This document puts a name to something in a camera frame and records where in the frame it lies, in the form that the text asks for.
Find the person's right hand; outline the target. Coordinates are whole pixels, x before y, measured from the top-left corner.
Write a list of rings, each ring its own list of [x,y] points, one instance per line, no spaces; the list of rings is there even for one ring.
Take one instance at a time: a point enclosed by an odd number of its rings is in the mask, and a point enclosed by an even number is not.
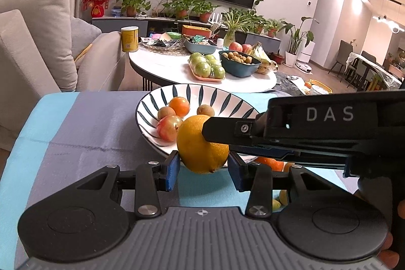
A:
[[[361,198],[362,200],[367,201],[368,203],[371,203],[375,207],[378,207],[378,203],[376,203],[375,200],[368,198],[360,190],[357,190],[354,193],[354,195],[356,197]],[[382,263],[385,264],[385,266],[388,269],[394,269],[398,265],[399,259],[400,259],[399,253],[390,250],[392,244],[393,244],[393,235],[392,235],[392,233],[388,232],[387,237],[382,246],[382,249],[381,249],[380,253],[378,254],[378,258],[380,259],[380,261]]]

